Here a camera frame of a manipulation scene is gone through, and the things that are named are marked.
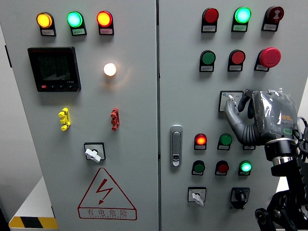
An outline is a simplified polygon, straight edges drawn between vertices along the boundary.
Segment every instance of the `green push button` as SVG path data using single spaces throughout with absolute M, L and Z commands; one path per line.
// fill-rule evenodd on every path
M 202 56 L 202 62 L 206 65 L 210 65 L 215 61 L 215 54 L 211 51 L 207 51 Z
M 230 134 L 222 134 L 219 138 L 219 142 L 222 145 L 229 146 L 232 143 L 232 137 Z
M 293 134 L 292 130 L 291 130 L 291 129 L 288 129 L 288 128 L 285 128 L 285 129 L 283 130 L 283 132 L 284 132 L 285 134 L 288 134 L 288 135 L 292 135 L 292 134 Z
M 205 166 L 202 165 L 202 164 L 197 164 L 195 167 L 194 167 L 194 170 L 195 172 L 203 172 L 205 170 Z

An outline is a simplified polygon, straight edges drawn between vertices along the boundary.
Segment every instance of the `digital power meter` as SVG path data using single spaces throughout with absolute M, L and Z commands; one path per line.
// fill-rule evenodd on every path
M 38 91 L 80 91 L 74 47 L 28 48 Z

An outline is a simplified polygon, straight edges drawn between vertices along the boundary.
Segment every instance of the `yellow terminal connector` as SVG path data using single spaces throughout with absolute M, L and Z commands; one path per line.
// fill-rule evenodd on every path
M 63 124 L 61 130 L 66 131 L 69 126 L 71 126 L 71 119 L 69 117 L 68 108 L 63 108 L 62 111 L 59 112 L 58 116 L 61 118 L 60 124 Z

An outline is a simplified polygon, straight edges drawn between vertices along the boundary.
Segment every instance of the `protective plastic cover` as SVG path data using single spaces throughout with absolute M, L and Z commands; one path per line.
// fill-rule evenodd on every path
M 295 103 L 283 92 L 254 91 L 252 95 L 258 130 L 263 139 L 270 141 L 282 137 L 293 138 L 297 127 Z

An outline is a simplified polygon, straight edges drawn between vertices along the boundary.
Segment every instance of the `green indicator light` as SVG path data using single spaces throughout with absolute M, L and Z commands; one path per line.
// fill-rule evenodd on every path
M 284 132 L 285 134 L 288 134 L 288 135 L 292 135 L 292 134 L 293 134 L 292 130 L 291 130 L 291 129 L 288 129 L 288 128 L 285 128 L 285 129 L 283 130 L 283 132 Z
M 76 11 L 70 12 L 67 15 L 67 22 L 71 27 L 79 27 L 82 24 L 82 16 Z
M 206 52 L 202 56 L 202 62 L 209 65 L 215 61 L 215 55 L 212 52 Z
M 205 169 L 205 167 L 204 167 L 203 165 L 201 165 L 201 164 L 197 164 L 197 165 L 194 167 L 194 170 L 195 170 L 196 172 L 203 172 L 204 169 Z
M 251 164 L 249 161 L 241 162 L 241 170 L 243 172 L 249 172 L 251 170 Z
M 232 137 L 231 137 L 230 134 L 223 134 L 223 135 L 220 136 L 219 142 L 222 145 L 228 146 L 232 143 Z
M 234 17 L 238 23 L 247 23 L 251 17 L 251 11 L 247 7 L 240 7 L 236 10 Z

